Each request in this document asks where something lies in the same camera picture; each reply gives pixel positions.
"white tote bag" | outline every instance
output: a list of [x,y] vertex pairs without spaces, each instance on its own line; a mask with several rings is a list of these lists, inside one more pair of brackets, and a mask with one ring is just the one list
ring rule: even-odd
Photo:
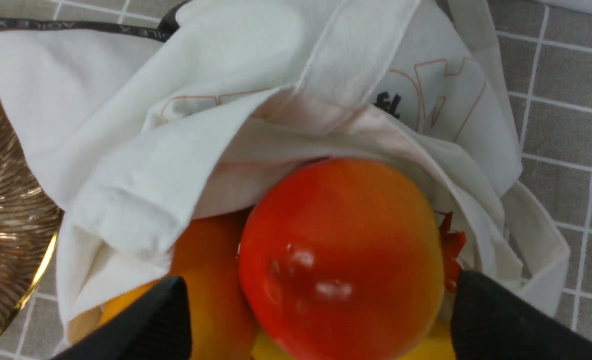
[[[570,251],[518,182],[495,37],[459,20],[489,25],[486,2],[451,3],[465,42],[431,0],[185,5],[181,28],[121,91],[57,150],[28,158],[40,181],[63,167],[41,184],[67,208],[56,258],[67,339],[89,333],[109,299],[164,276],[191,219],[250,207],[330,157],[406,173],[435,210],[454,212],[463,268],[554,315]],[[505,226],[534,274],[526,284]]]

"gray tile floor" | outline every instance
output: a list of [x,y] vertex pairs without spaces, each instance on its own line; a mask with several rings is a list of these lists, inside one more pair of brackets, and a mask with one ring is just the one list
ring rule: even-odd
[[[180,1],[0,0],[0,16],[156,27]],[[592,340],[592,16],[526,0],[489,4],[524,151],[521,179],[571,248],[556,318]],[[50,268],[1,338],[0,360],[49,358],[62,334],[55,294]]]

